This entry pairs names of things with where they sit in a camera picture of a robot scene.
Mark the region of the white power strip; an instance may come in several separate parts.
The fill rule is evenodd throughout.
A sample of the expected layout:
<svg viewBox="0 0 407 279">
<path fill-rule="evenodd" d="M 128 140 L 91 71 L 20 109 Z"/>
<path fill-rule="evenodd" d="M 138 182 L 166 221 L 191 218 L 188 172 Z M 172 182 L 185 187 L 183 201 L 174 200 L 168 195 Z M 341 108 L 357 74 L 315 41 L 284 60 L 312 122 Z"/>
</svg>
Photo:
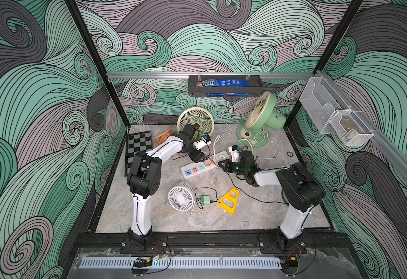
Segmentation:
<svg viewBox="0 0 407 279">
<path fill-rule="evenodd" d="M 222 151 L 216 155 L 210 156 L 206 161 L 200 163 L 190 163 L 188 165 L 182 166 L 180 168 L 181 177 L 184 179 L 189 179 L 194 176 L 209 172 L 211 170 L 219 170 L 221 167 L 218 165 L 219 162 L 231 159 L 231 156 L 226 152 Z"/>
</svg>

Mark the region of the green USB adapter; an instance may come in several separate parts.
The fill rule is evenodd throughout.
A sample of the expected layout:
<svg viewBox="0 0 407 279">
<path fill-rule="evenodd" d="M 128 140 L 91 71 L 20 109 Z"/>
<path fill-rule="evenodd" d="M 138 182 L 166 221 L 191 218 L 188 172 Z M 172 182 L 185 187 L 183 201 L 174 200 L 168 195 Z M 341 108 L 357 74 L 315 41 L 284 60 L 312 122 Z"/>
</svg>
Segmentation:
<svg viewBox="0 0 407 279">
<path fill-rule="evenodd" d="M 202 206 L 207 206 L 207 205 L 210 205 L 212 201 L 211 201 L 211 198 L 209 195 L 202 195 L 200 197 L 200 202 L 201 202 Z"/>
</svg>

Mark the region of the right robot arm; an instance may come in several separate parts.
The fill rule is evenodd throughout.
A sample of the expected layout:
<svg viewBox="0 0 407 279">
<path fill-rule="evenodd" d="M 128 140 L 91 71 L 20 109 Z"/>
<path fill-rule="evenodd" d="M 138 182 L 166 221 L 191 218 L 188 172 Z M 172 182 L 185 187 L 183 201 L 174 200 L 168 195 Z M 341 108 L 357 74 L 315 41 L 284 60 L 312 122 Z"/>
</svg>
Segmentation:
<svg viewBox="0 0 407 279">
<path fill-rule="evenodd" d="M 324 198 L 324 190 L 301 163 L 266 170 L 256 165 L 256 160 L 250 151 L 239 152 L 239 157 L 236 162 L 226 159 L 217 164 L 226 173 L 243 176 L 251 186 L 277 186 L 283 191 L 288 209 L 277 230 L 274 242 L 279 251 L 290 251 L 303 233 L 304 224 L 313 208 Z"/>
</svg>

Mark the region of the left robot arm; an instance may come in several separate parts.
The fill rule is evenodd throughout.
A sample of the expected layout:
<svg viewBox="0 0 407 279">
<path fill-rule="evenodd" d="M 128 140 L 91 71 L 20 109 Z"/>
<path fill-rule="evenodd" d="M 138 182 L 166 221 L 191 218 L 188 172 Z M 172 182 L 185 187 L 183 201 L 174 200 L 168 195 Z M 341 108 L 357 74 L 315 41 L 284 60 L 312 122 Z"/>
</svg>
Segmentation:
<svg viewBox="0 0 407 279">
<path fill-rule="evenodd" d="M 193 144 L 197 126 L 186 124 L 172 133 L 161 145 L 151 151 L 135 154 L 127 177 L 133 195 L 133 221 L 128 230 L 129 244 L 141 251 L 150 249 L 152 243 L 152 196 L 161 184 L 162 165 L 173 155 L 185 153 L 194 163 L 201 163 L 207 156 Z"/>
</svg>

